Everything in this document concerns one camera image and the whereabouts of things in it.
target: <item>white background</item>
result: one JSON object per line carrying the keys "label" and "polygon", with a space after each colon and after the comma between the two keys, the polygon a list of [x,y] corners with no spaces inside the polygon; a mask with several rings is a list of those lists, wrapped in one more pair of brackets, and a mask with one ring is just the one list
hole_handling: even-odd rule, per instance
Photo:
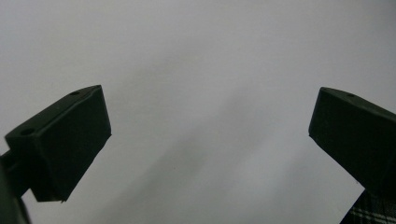
{"label": "white background", "polygon": [[363,188],[308,137],[318,90],[395,112],[395,72],[391,0],[0,3],[0,135],[96,84],[112,124],[35,224],[339,223]]}

